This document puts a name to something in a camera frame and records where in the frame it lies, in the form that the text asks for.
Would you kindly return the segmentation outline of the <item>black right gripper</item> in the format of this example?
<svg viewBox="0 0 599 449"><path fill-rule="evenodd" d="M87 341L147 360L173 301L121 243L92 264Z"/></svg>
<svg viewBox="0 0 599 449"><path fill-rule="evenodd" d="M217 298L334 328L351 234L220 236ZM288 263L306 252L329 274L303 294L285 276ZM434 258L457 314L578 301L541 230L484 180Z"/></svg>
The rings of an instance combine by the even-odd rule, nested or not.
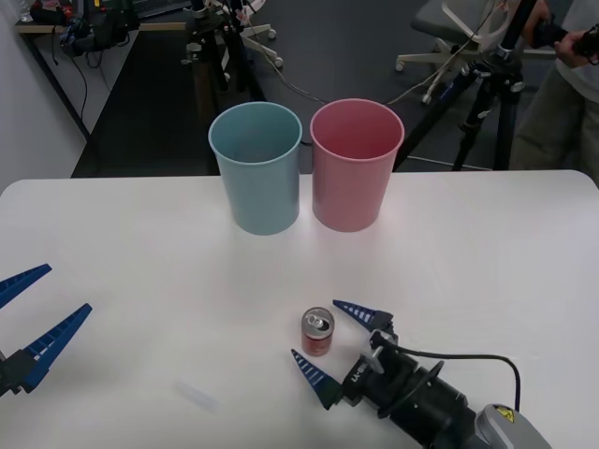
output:
<svg viewBox="0 0 599 449"><path fill-rule="evenodd" d="M333 300L332 304L369 332L380 330L394 334L393 315L389 312L342 300ZM361 358L343 381L342 387L295 349L291 349L291 354L306 382L327 411L341 401L344 392L351 402L368 398L378 408L378 414L416 409L426 414L439 413L437 377L441 363L427 370L411 357L392 357L383 364L384 372L378 373Z"/></svg>

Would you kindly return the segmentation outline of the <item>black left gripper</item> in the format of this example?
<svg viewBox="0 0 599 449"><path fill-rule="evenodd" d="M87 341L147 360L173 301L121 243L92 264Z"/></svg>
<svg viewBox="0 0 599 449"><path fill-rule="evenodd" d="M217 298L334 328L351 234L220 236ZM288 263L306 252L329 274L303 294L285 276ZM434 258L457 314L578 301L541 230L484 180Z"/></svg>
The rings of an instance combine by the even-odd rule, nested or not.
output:
<svg viewBox="0 0 599 449"><path fill-rule="evenodd" d="M44 264L1 281L0 308L4 308L49 272L51 266ZM83 304L38 339L2 360L0 396L4 396L7 392L19 394L21 391L31 393L35 390L92 310L93 307L89 303Z"/></svg>

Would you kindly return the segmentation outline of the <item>person's right hand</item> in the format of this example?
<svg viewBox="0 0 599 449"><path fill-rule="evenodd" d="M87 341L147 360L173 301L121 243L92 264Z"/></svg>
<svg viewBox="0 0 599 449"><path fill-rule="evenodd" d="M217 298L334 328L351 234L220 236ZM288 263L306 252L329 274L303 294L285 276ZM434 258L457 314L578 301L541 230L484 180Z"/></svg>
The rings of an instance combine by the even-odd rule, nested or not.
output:
<svg viewBox="0 0 599 449"><path fill-rule="evenodd" d="M570 68L589 64L589 60L575 52L575 45L584 37L585 31L569 32L561 41L554 42L554 50L560 61Z"/></svg>

